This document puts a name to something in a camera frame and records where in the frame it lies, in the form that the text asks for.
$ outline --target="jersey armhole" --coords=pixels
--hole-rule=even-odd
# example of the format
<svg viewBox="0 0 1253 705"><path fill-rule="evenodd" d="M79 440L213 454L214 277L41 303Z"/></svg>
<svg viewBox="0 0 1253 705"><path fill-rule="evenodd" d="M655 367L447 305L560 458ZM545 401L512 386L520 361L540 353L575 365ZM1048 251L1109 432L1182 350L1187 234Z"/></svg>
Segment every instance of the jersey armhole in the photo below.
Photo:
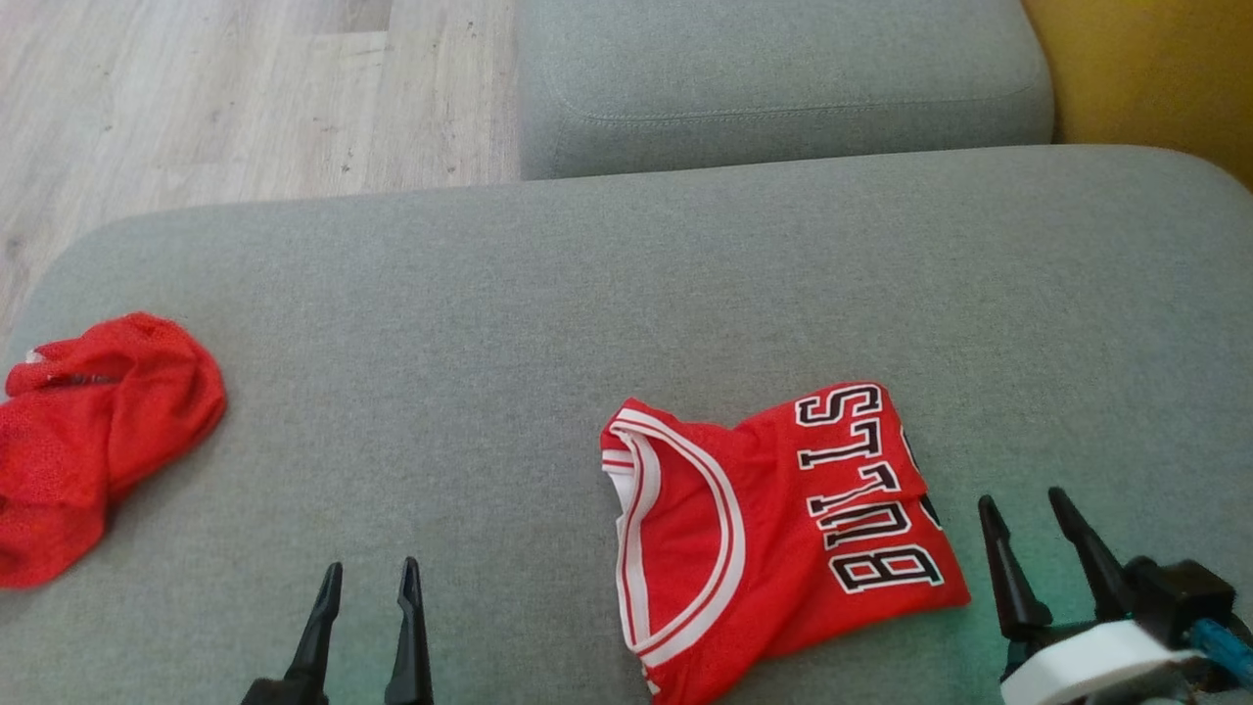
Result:
<svg viewBox="0 0 1253 705"><path fill-rule="evenodd" d="M618 520L618 601L626 646L645 666L673 659L695 644L739 587L744 574L744 520L730 480L708 452L684 438L663 421L624 408L609 431L625 450L605 450L601 470L618 492L623 515ZM709 486L718 510L719 547L714 569L697 597L665 626L653 630L648 614L648 580L644 574L640 525L657 503L665 472L654 443L670 447Z"/></svg>

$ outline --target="gray fabric upholstery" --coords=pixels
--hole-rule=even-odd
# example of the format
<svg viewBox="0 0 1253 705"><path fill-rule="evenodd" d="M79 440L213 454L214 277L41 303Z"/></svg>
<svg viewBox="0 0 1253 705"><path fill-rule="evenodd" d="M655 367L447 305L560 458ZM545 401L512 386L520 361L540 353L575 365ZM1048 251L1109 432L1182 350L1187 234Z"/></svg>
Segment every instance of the gray fabric upholstery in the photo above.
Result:
<svg viewBox="0 0 1253 705"><path fill-rule="evenodd" d="M1203 162L1024 147L214 207L123 220L5 358L137 308L231 409L55 584L0 595L0 702L234 702L345 562L327 691L378 701L401 560L440 702L644 702L601 425L732 425L888 387L974 604L762 664L727 702L996 702L975 501L1059 620L1090 612L1045 491L1124 560L1253 586L1253 198ZM1240 611L1249 617L1248 599Z"/></svg>
<svg viewBox="0 0 1253 705"><path fill-rule="evenodd" d="M1049 142L1019 0L525 0L525 178Z"/></svg>

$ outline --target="black plastic part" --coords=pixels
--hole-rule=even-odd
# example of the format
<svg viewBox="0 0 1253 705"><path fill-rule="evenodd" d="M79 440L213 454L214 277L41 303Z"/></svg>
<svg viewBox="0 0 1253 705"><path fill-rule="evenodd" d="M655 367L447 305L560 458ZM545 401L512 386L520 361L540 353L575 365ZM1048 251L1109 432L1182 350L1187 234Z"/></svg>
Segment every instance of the black plastic part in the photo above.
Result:
<svg viewBox="0 0 1253 705"><path fill-rule="evenodd" d="M1130 586L1123 580L1123 566L1070 502L1064 490L1049 488L1049 503L1053 505L1053 513L1058 516L1061 533L1075 545L1075 552L1079 553L1088 587L1091 589L1093 599L1096 601L1096 621L1125 620L1131 614L1135 599Z"/></svg>
<svg viewBox="0 0 1253 705"><path fill-rule="evenodd" d="M405 558L396 599L403 617L392 680L383 692L386 705L431 705L431 657L426 644L426 616L422 609L422 577L417 561Z"/></svg>
<svg viewBox="0 0 1253 705"><path fill-rule="evenodd" d="M296 647L292 665L283 680L258 679L244 695L241 705L328 705L322 687L331 652L331 626L340 616L340 592L343 589L343 566L331 563L322 577L313 610L309 611L304 634Z"/></svg>
<svg viewBox="0 0 1253 705"><path fill-rule="evenodd" d="M322 579L309 620L296 647L292 665L287 667L284 680L303 679L316 692L322 692L326 684L326 664L331 652L331 626L340 616L340 592L343 589L343 566L331 563Z"/></svg>
<svg viewBox="0 0 1253 705"><path fill-rule="evenodd" d="M1170 649L1188 646L1197 620L1232 624L1235 589L1195 561L1162 567L1141 556L1126 565L1125 575L1135 594L1136 624Z"/></svg>
<svg viewBox="0 0 1253 705"><path fill-rule="evenodd" d="M1031 584L1010 548L1010 530L996 502L987 495L979 498L979 522L984 528L1001 634L1010 641L1031 641L1040 636L1040 630L1053 624L1053 612L1031 591Z"/></svg>

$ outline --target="red basketball jersey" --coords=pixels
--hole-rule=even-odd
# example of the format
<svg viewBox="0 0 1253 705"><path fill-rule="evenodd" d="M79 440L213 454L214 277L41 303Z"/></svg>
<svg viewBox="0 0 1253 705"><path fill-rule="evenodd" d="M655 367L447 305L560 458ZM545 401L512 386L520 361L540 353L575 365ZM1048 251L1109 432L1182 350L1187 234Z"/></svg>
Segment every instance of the red basketball jersey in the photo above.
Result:
<svg viewBox="0 0 1253 705"><path fill-rule="evenodd" d="M630 399L600 445L623 507L623 635L658 705L709 702L758 659L970 602L877 384L730 431Z"/></svg>

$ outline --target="folded clothing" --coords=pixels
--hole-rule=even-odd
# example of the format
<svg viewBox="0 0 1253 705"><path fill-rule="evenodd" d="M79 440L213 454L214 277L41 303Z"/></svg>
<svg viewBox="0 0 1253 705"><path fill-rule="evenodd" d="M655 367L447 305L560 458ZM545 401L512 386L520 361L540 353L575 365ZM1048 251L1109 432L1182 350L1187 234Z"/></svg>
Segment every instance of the folded clothing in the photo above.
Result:
<svg viewBox="0 0 1253 705"><path fill-rule="evenodd" d="M0 406L0 589L43 585L104 535L110 507L217 426L217 363L135 312L36 347Z"/></svg>
<svg viewBox="0 0 1253 705"><path fill-rule="evenodd" d="M623 636L658 705L709 702L758 659L970 602L878 384L729 431L630 399L600 446L623 508Z"/></svg>

